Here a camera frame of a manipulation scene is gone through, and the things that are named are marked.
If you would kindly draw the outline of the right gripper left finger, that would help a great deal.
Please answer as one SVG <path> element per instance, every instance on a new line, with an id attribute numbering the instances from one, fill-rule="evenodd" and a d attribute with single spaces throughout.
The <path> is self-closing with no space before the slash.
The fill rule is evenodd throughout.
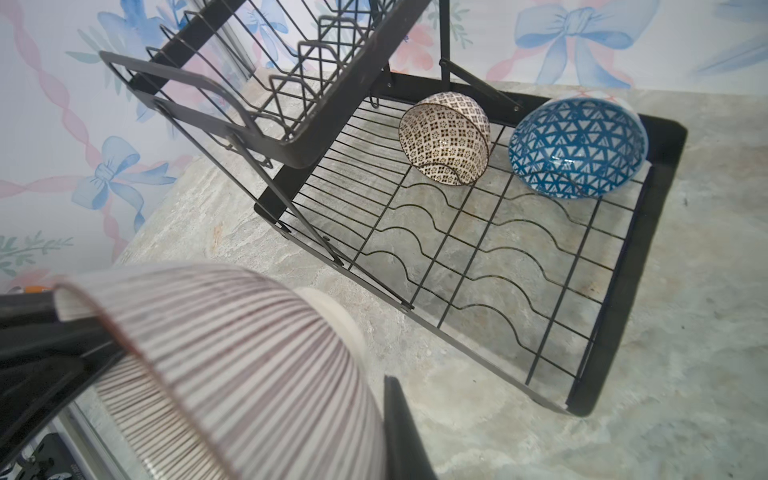
<path id="1" fill-rule="evenodd" d="M 50 291 L 1 297 L 1 465 L 125 357 L 88 314 L 65 322 Z"/>

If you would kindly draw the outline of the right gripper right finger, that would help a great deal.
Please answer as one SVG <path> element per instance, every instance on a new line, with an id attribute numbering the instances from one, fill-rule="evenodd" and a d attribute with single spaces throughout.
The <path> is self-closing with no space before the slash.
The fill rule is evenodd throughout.
<path id="1" fill-rule="evenodd" d="M 384 378 L 384 432 L 387 479 L 437 478 L 402 390 L 394 376 Z"/>

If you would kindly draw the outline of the pink striped bowl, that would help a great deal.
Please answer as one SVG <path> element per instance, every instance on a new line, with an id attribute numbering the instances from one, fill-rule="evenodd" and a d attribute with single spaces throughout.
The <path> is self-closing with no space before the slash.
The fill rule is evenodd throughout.
<path id="1" fill-rule="evenodd" d="M 152 477 L 385 477 L 365 341 L 327 294 L 175 263 L 70 277 L 54 302 L 125 350 L 96 390 Z"/>

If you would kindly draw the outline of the brown checker pattern bowl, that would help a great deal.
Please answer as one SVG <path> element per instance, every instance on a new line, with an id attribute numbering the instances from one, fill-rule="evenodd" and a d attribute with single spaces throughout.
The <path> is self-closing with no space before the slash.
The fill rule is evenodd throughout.
<path id="1" fill-rule="evenodd" d="M 398 138 L 409 163 L 444 185 L 469 185 L 489 163 L 488 116 L 461 93 L 436 93 L 409 108 L 400 120 Z"/>

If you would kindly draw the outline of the blue triangle pattern bowl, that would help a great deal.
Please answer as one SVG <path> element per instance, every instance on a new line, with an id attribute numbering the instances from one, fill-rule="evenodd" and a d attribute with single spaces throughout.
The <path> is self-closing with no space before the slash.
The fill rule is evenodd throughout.
<path id="1" fill-rule="evenodd" d="M 601 91 L 547 101 L 513 131 L 515 175 L 550 198 L 602 197 L 633 179 L 649 153 L 648 133 L 623 99 Z"/>

